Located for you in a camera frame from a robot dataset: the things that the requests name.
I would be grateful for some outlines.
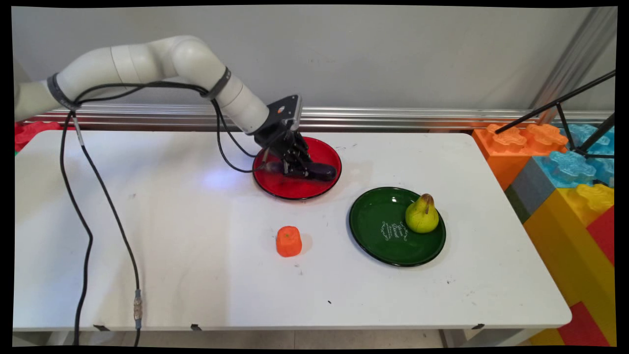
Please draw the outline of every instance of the gray block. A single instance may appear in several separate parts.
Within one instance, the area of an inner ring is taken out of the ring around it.
[[[511,187],[529,215],[533,215],[555,190],[555,186],[534,158],[528,160]]]

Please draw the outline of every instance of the green plate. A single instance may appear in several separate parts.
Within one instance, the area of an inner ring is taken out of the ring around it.
[[[350,210],[350,230],[358,245],[375,259],[395,266],[418,266],[437,257],[445,244],[445,224],[417,234],[406,226],[406,208],[417,193],[382,187],[363,193]]]

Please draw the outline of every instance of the black cable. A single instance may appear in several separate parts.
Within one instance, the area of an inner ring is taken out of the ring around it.
[[[249,157],[256,157],[258,156],[257,154],[250,154],[248,153],[245,149],[243,149],[242,146],[240,146],[240,144],[236,141],[236,138],[234,138],[234,136],[231,134],[230,130],[227,129],[227,124],[225,123],[225,118],[223,117],[223,113],[221,112],[221,109],[218,108],[218,110],[216,111],[216,119],[220,119],[221,122],[223,122],[223,127],[225,128],[225,131],[227,132],[227,134],[230,136],[231,141],[234,142],[234,144],[236,144],[236,146],[238,146],[238,148],[245,153],[245,155],[249,156]]]
[[[139,342],[140,342],[140,328],[136,329],[135,342],[133,342],[133,346],[138,346]]]
[[[231,162],[229,162],[229,160],[227,160],[227,157],[225,156],[225,153],[223,152],[223,146],[221,146],[221,118],[223,116],[223,114],[221,113],[221,108],[218,106],[218,102],[216,102],[216,100],[212,100],[212,105],[214,106],[214,109],[216,110],[216,141],[218,142],[218,150],[221,153],[221,156],[223,156],[223,160],[225,160],[225,162],[230,165],[231,168],[235,169],[238,172],[243,172],[243,173],[252,173],[252,172],[256,172],[259,169],[264,168],[265,164],[261,164],[260,166],[258,166],[255,169],[240,169],[234,165],[231,164]]]
[[[82,100],[81,98],[83,98],[86,94],[98,90],[98,89],[103,89],[103,88],[118,88],[118,87],[134,87],[134,89],[129,90],[127,92],[121,93],[121,94],[117,94],[114,96],[108,96],[108,97],[104,97],[104,98],[88,98],[85,100]],[[180,83],[170,83],[170,82],[163,82],[163,81],[159,81],[159,82],[155,82],[155,83],[148,83],[148,84],[103,84],[103,85],[98,85],[98,86],[94,86],[91,87],[85,91],[83,91],[75,100],[74,100],[74,104],[77,106],[81,106],[82,104],[86,103],[86,102],[95,102],[95,101],[106,101],[106,100],[113,100],[116,98],[121,98],[124,96],[127,96],[129,94],[132,94],[134,92],[137,92],[143,88],[147,88],[147,87],[151,87],[151,88],[185,88],[185,89],[192,89],[194,91],[197,91],[201,96],[204,96],[208,93],[208,90],[204,89],[203,87],[200,86],[196,86],[196,85],[190,85],[190,84],[180,84]],[[234,165],[232,165],[228,160],[227,157],[225,156],[225,154],[223,153],[223,148],[221,146],[221,141],[220,141],[220,122],[223,122],[223,126],[225,127],[225,130],[227,131],[228,135],[231,137],[232,141],[236,144],[236,146],[238,146],[238,148],[240,148],[240,150],[242,152],[244,152],[246,155],[250,156],[250,157],[256,157],[256,155],[252,155],[249,154],[247,151],[245,151],[245,149],[242,148],[242,146],[240,146],[240,144],[236,141],[236,139],[233,137],[233,135],[231,134],[231,132],[227,129],[227,125],[225,123],[225,119],[223,118],[223,114],[220,110],[220,107],[218,106],[218,103],[216,102],[216,100],[212,100],[212,105],[214,106],[214,109],[216,110],[216,134],[217,134],[217,143],[218,143],[218,149],[221,152],[221,156],[223,156],[223,159],[225,160],[225,162],[227,163],[227,165],[229,165],[230,167],[232,167],[233,169],[240,171],[240,172],[244,172],[244,173],[250,173],[250,172],[254,172],[257,171],[261,168],[264,167],[264,163],[259,166],[256,169],[250,170],[250,171],[246,171],[243,169],[239,169],[237,167],[235,167]],[[68,180],[67,174],[65,172],[65,161],[64,161],[64,155],[65,155],[65,136],[67,135],[67,129],[68,129],[68,124],[70,122],[71,118],[76,118],[76,112],[74,111],[70,111],[68,113],[68,116],[65,119],[64,122],[64,129],[62,132],[62,140],[61,140],[61,148],[60,148],[60,165],[61,165],[61,174],[64,178],[64,183],[65,183],[65,187],[68,191],[68,194],[70,195],[70,200],[72,201],[72,205],[74,206],[74,210],[76,211],[77,215],[79,216],[81,223],[83,224],[83,228],[86,230],[87,232],[87,236],[89,238],[89,242],[87,244],[87,249],[86,249],[86,255],[85,255],[85,260],[84,260],[84,264],[83,264],[83,288],[81,290],[81,297],[79,298],[79,303],[77,305],[77,310],[76,310],[76,314],[75,314],[75,319],[74,319],[74,342],[73,345],[79,345],[79,322],[81,319],[81,310],[83,308],[83,303],[85,301],[85,297],[87,295],[87,268],[88,268],[88,264],[89,264],[89,255],[91,253],[91,249],[92,249],[92,244],[94,241],[94,236],[92,235],[92,232],[89,228],[89,226],[87,225],[87,222],[85,221],[85,218],[83,218],[83,214],[81,213],[81,210],[76,202],[76,199],[74,198],[74,194],[72,193],[72,189],[70,188],[70,182]],[[89,153],[87,152],[87,149],[85,147],[85,145],[83,144],[82,138],[81,138],[81,131],[80,131],[80,127],[77,126],[75,127],[75,129],[77,130],[77,135],[79,136],[79,140],[81,142],[81,149],[83,150],[83,155],[85,155],[87,161],[89,162],[92,170],[94,171],[94,174],[96,175],[96,178],[98,179],[98,182],[100,183],[103,192],[105,194],[105,197],[107,198],[107,201],[109,203],[109,206],[111,207],[111,211],[114,214],[114,217],[116,219],[116,222],[118,223],[118,228],[120,229],[120,233],[122,235],[122,238],[125,242],[125,246],[127,248],[127,251],[129,252],[129,257],[131,258],[131,263],[133,265],[133,273],[135,276],[135,286],[136,286],[136,290],[140,289],[140,275],[138,272],[138,267],[137,264],[135,262],[135,257],[133,255],[133,251],[131,250],[131,246],[129,245],[129,242],[126,238],[126,234],[125,234],[125,230],[122,226],[122,223],[120,221],[120,218],[118,217],[118,213],[116,211],[116,208],[113,204],[113,201],[111,200],[111,197],[109,195],[109,192],[107,191],[107,187],[105,187],[105,183],[100,175],[100,173],[98,172],[98,169],[96,168],[96,165],[94,164],[94,161],[92,160],[92,158],[90,157]],[[136,336],[135,336],[135,342],[133,344],[133,346],[138,346],[138,343],[140,341],[140,328],[136,329]]]
[[[81,319],[81,309],[83,308],[83,302],[85,301],[85,295],[87,294],[87,264],[89,262],[89,254],[92,251],[92,242],[94,241],[94,236],[92,235],[92,231],[87,226],[87,222],[85,222],[85,218],[83,218],[83,214],[79,209],[79,206],[74,198],[74,194],[72,193],[72,189],[70,188],[70,182],[68,181],[68,176],[65,173],[65,163],[64,163],[64,152],[65,152],[65,135],[68,130],[68,122],[70,122],[70,118],[74,114],[74,112],[68,113],[68,117],[65,119],[64,123],[64,131],[61,133],[61,149],[59,155],[59,162],[61,164],[61,175],[64,177],[65,188],[68,190],[68,194],[70,195],[70,201],[72,201],[72,205],[74,206],[74,210],[77,212],[79,219],[81,220],[81,224],[83,224],[83,228],[87,231],[87,236],[89,238],[89,242],[87,243],[87,250],[85,252],[85,261],[83,262],[83,289],[81,290],[81,297],[79,299],[79,304],[77,305],[77,312],[74,316],[74,345],[79,345],[79,320]]]

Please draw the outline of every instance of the floor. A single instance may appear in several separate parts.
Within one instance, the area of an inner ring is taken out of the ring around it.
[[[45,345],[48,333],[20,333]],[[131,346],[135,332],[83,332],[82,345]],[[530,345],[528,341],[521,345]],[[20,346],[14,339],[13,346]],[[155,331],[142,332],[140,346],[229,349],[386,349],[442,348],[439,331]]]

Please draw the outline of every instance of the blue block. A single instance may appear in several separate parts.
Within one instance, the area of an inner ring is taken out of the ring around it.
[[[596,168],[596,179],[614,188],[614,159],[587,159]]]
[[[568,124],[568,129],[570,129],[570,134],[575,145],[580,146],[596,131],[597,128],[590,124]],[[560,129],[560,132],[562,135],[567,136],[564,129]],[[607,131],[589,148],[588,152],[590,154],[599,154],[598,152],[602,152],[601,155],[608,155],[607,152],[613,151],[614,149],[613,141],[614,128],[612,127],[612,129]]]
[[[529,159],[511,187],[529,215],[539,208],[555,190],[540,164]]]
[[[533,156],[554,188],[575,188],[593,185],[596,168],[586,163],[586,158],[574,151],[553,151],[548,156]]]
[[[577,146],[583,144],[596,131],[596,127],[590,124],[568,124],[568,128]],[[561,129],[561,134],[565,135],[564,129]],[[615,127],[612,127],[587,152],[592,155],[613,155],[614,137]],[[609,187],[614,188],[614,159],[587,159],[586,162],[596,168],[597,180],[603,181]]]

